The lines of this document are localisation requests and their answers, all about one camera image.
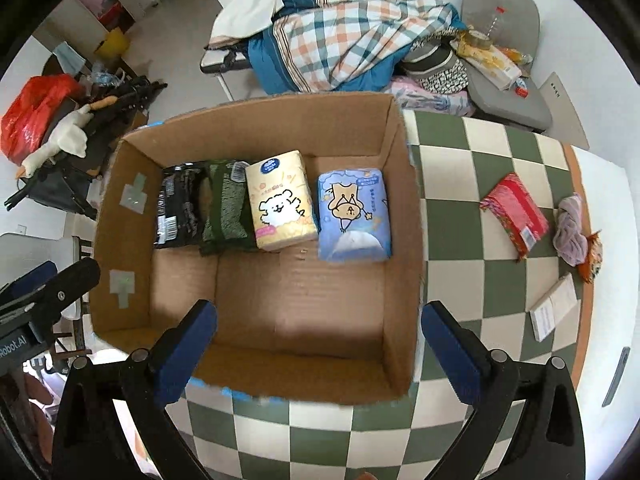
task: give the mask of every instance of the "screw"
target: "screw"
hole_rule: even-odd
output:
[[[551,364],[558,370],[562,370],[564,368],[564,361],[562,361],[562,358],[558,357],[557,355],[551,358]]]
[[[87,358],[84,356],[80,356],[74,360],[74,368],[78,370],[82,370],[87,364]]]
[[[149,356],[149,350],[145,348],[138,348],[131,353],[131,359],[135,363],[141,363]]]
[[[491,359],[496,361],[497,363],[503,363],[507,360],[507,352],[504,350],[491,350]]]

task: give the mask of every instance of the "gray chair backrest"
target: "gray chair backrest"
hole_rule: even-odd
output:
[[[540,14],[533,0],[462,0],[462,21],[482,30],[491,20],[495,7],[505,9],[502,31],[495,43],[517,48],[536,57],[540,38]]]

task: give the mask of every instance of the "tissue pack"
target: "tissue pack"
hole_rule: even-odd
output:
[[[328,262],[391,256],[385,184],[380,170],[338,170],[318,178],[318,256]]]
[[[300,152],[287,152],[249,166],[246,182],[259,249],[277,251],[318,238]]]

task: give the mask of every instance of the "gray chair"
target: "gray chair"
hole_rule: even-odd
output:
[[[502,30],[495,43],[531,54],[534,59],[540,37],[540,15],[533,0],[462,0],[461,16],[467,25],[484,27],[496,7],[503,7]],[[465,62],[471,100],[491,120],[516,123],[543,132],[551,126],[552,117],[538,88],[527,80],[529,95],[522,98],[513,90],[498,90],[482,73]]]

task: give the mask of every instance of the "dark green package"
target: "dark green package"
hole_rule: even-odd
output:
[[[208,215],[200,242],[202,256],[226,249],[257,250],[244,174],[248,165],[242,160],[207,162],[209,178],[200,188],[200,207]]]

